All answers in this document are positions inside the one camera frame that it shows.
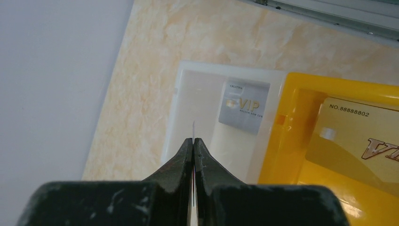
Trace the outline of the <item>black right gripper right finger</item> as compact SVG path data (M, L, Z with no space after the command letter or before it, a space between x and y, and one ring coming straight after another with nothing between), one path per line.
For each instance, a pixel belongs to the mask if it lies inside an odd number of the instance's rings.
M324 186L251 185L233 176L209 152L193 144L200 226L347 226L349 221Z

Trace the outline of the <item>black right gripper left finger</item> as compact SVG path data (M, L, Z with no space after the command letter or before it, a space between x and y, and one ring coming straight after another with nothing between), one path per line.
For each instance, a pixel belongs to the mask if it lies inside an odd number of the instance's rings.
M141 181L54 181L30 197L19 226L187 226L193 140Z

